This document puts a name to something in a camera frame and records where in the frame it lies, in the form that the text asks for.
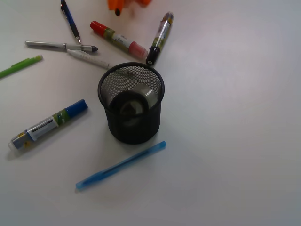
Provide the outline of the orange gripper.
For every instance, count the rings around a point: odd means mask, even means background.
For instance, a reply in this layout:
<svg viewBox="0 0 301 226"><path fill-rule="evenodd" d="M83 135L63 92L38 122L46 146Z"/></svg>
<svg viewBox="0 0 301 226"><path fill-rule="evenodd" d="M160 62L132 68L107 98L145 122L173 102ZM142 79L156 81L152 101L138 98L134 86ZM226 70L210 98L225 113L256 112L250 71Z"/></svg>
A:
<svg viewBox="0 0 301 226"><path fill-rule="evenodd" d="M151 0L139 0L139 2L141 4L149 4ZM124 4L124 0L108 0L108 8L109 10L114 11L116 16L120 16Z"/></svg>

